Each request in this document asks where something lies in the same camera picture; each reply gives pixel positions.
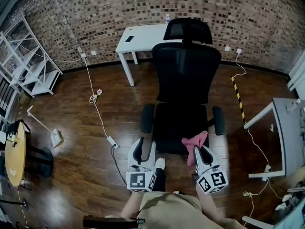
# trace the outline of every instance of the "brick wall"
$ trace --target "brick wall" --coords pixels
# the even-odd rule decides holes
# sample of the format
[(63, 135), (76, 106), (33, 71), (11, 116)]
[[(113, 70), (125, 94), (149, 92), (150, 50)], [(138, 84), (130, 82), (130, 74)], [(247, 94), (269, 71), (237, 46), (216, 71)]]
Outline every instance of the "brick wall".
[[(116, 45), (125, 27), (164, 23), (171, 18), (200, 17), (213, 35), (223, 60), (289, 72), (305, 49), (305, 0), (19, 0), (2, 30), (24, 12), (36, 37), (58, 60), (75, 60), (95, 50), (91, 64), (117, 61)], [(230, 45), (231, 52), (224, 52)], [(138, 54), (151, 57), (149, 52)], [(57, 63), (62, 70), (82, 61)]]

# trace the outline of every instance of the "wooden floor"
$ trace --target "wooden floor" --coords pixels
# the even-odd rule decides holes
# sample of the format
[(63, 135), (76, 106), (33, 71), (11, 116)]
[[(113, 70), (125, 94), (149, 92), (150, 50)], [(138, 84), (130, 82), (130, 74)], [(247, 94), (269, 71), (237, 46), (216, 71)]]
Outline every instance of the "wooden floor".
[[(286, 87), (287, 79), (277, 74), (246, 69), (247, 75), (236, 77), (246, 120), (250, 120), (272, 100), (272, 97), (292, 97)], [(123, 176), (127, 170), (127, 153), (132, 144), (141, 136), (146, 147), (151, 136), (140, 131), (139, 122), (142, 106), (157, 103), (158, 80), (150, 63), (131, 65), (135, 87), (130, 87), (120, 65), (90, 70), (95, 91), (102, 89), (97, 106), (102, 115), (108, 135), (120, 145), (115, 156)], [(213, 195), (217, 207), (230, 218), (241, 220), (250, 215), (250, 198), (243, 197), (244, 191), (258, 193), (265, 185), (259, 179), (249, 179), (248, 173), (263, 172), (266, 165), (264, 156), (252, 144), (251, 137), (243, 130), (241, 112), (230, 77), (242, 73), (237, 66), (221, 65), (213, 79), (208, 117), (212, 117), (212, 106), (222, 107), (226, 118), (226, 135), (216, 136), (210, 132), (210, 149), (219, 158), (222, 168), (227, 171), (230, 185)], [(123, 208), (130, 193), (116, 170), (111, 157), (111, 147), (103, 132), (101, 122), (93, 104), (86, 71), (66, 73), (59, 80), (54, 95), (37, 96), (32, 100), (32, 113), (50, 129), (58, 128), (64, 142), (51, 148), (49, 133), (32, 118), (22, 113), (32, 134), (33, 146), (47, 146), (54, 155), (54, 171), (51, 178), (28, 176), (31, 191), (19, 188), (30, 209), (25, 212), (32, 227), (82, 228), (84, 215), (117, 215)], [(281, 154), (278, 134), (270, 131), (275, 125), (273, 114), (250, 128), (254, 141), (267, 155), (273, 170), (281, 168)], [(183, 191), (195, 195), (191, 173), (186, 162), (177, 155), (164, 154), (166, 158), (166, 189)], [(278, 195), (284, 190), (271, 183)], [(16, 189), (2, 185), (4, 198), (18, 199)], [(254, 197), (254, 218), (270, 221), (271, 211), (280, 200), (266, 188)], [(3, 205), (12, 220), (24, 224), (20, 207)]]

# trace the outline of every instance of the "black cable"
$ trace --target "black cable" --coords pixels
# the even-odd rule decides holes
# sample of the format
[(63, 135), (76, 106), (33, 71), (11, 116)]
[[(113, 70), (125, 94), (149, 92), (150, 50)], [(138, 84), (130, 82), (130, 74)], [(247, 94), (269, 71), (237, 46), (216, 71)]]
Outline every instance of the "black cable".
[(203, 173), (209, 171), (210, 169), (216, 169), (216, 168), (218, 168), (218, 167), (220, 167), (220, 165), (215, 165), (215, 166), (213, 166), (213, 167), (211, 167), (211, 168), (208, 168), (208, 169), (205, 170)]
[(1, 202), (1, 203), (6, 203), (6, 204), (24, 205), (24, 203), (22, 203), (22, 202), (6, 201), (6, 200), (2, 200), (2, 199), (0, 199), (0, 202)]
[(127, 183), (125, 182), (125, 179), (123, 178), (123, 176), (122, 176), (122, 174), (121, 174), (121, 172), (120, 172), (120, 169), (119, 169), (119, 167), (118, 167), (118, 164), (116, 163), (116, 159), (115, 159), (115, 157), (114, 157), (114, 151), (115, 151), (115, 148), (114, 148), (114, 145), (113, 145), (112, 148), (111, 148), (111, 156), (113, 157), (115, 166), (116, 166), (116, 168), (118, 169), (118, 172), (119, 172), (119, 174), (120, 174), (120, 176), (121, 176), (123, 182), (125, 183), (125, 185), (127, 185)]

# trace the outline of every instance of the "black and yellow tape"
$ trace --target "black and yellow tape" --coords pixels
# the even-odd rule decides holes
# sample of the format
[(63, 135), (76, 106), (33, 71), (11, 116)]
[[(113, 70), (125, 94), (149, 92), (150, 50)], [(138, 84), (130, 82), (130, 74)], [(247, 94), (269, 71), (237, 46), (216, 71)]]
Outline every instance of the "black and yellow tape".
[(235, 83), (235, 81), (234, 81), (234, 77), (233, 77), (233, 76), (231, 77), (231, 80), (232, 80), (232, 82), (233, 82), (234, 89), (235, 89), (235, 91), (236, 91), (236, 96), (237, 96), (237, 99), (238, 99), (238, 102), (239, 102), (239, 107), (240, 107), (240, 110), (241, 110), (241, 112), (242, 112), (243, 122), (246, 123), (246, 119), (245, 119), (245, 117), (244, 117), (244, 109), (243, 109), (242, 100), (240, 99), (240, 95), (239, 95), (238, 90), (237, 90), (237, 85), (236, 85), (236, 83)]

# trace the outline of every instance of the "baseboard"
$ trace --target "baseboard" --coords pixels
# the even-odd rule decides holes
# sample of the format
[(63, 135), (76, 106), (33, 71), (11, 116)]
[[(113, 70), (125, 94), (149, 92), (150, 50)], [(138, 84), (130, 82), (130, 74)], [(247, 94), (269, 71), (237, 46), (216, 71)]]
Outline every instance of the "baseboard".
[[(152, 62), (153, 59), (152, 58), (147, 58), (147, 59), (138, 59), (138, 63), (142, 63), (142, 62)], [(133, 63), (133, 60), (127, 60), (127, 63)], [(98, 68), (98, 67), (105, 67), (105, 66), (111, 66), (111, 65), (118, 65), (121, 64), (121, 61), (113, 61), (113, 62), (103, 62), (103, 63), (96, 63), (96, 64), (91, 64), (88, 65), (89, 69), (93, 69), (93, 68)], [(235, 62), (233, 61), (221, 61), (220, 64), (226, 64), (226, 65), (232, 65), (232, 66), (237, 66)], [(285, 76), (288, 78), (288, 80), (290, 80), (290, 77), (288, 74), (280, 72), (280, 71), (276, 71), (276, 70), (271, 70), (268, 68), (264, 68), (264, 67), (260, 67), (260, 66), (254, 66), (254, 65), (250, 65), (250, 64), (246, 64), (246, 63), (240, 63), (239, 64), (245, 68), (250, 68), (250, 69), (254, 69), (254, 70), (260, 70), (260, 71), (265, 71), (265, 72), (269, 72), (269, 73), (273, 73), (273, 74), (278, 74), (281, 76)], [(81, 70), (85, 70), (86, 66), (82, 66), (82, 67), (78, 67), (78, 68), (74, 68), (74, 69), (69, 69), (69, 70), (65, 70), (62, 71), (63, 73), (70, 73), (70, 72), (76, 72), (76, 71), (81, 71)]]
[[(133, 59), (126, 60), (127, 63), (133, 63)], [(147, 59), (138, 59), (138, 64), (143, 63), (143, 62), (152, 62), (152, 58), (147, 58)], [(112, 65), (118, 65), (121, 64), (121, 61), (112, 61), (112, 62), (103, 62), (103, 63), (95, 63), (88, 65), (88, 69), (94, 69), (98, 67), (106, 67), (106, 66), (112, 66)], [(65, 71), (62, 71), (63, 73), (70, 73), (70, 72), (76, 72), (76, 71), (82, 71), (85, 70), (86, 66), (74, 68), (74, 69), (68, 69)]]
[[(237, 66), (238, 67), (238, 65), (233, 61), (221, 61), (220, 64), (226, 64), (226, 65), (232, 65), (232, 66)], [(249, 68), (249, 69), (254, 69), (254, 70), (259, 70), (259, 71), (265, 71), (265, 72), (269, 72), (269, 73), (273, 73), (273, 74), (279, 74), (281, 76), (285, 76), (287, 78), (290, 78), (288, 74), (280, 72), (280, 71), (271, 70), (271, 69), (268, 69), (268, 68), (265, 68), (265, 67), (255, 66), (255, 65), (251, 65), (251, 64), (247, 64), (247, 63), (238, 62), (238, 64), (240, 64), (244, 68)]]

